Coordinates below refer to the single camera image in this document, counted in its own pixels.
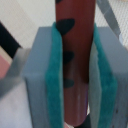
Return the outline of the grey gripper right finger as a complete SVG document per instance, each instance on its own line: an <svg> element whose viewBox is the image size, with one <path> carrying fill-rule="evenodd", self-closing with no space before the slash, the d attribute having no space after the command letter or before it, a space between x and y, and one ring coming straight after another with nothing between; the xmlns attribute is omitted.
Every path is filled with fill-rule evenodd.
<svg viewBox="0 0 128 128"><path fill-rule="evenodd" d="M128 51L109 27L95 27L89 64L91 128L127 128Z"/></svg>

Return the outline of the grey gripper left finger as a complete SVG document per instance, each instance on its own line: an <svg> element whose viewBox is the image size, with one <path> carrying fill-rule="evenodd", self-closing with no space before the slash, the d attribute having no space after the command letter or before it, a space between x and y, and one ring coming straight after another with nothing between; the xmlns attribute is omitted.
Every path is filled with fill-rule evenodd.
<svg viewBox="0 0 128 128"><path fill-rule="evenodd" d="M62 39L55 25L38 29L22 76L33 128L64 128Z"/></svg>

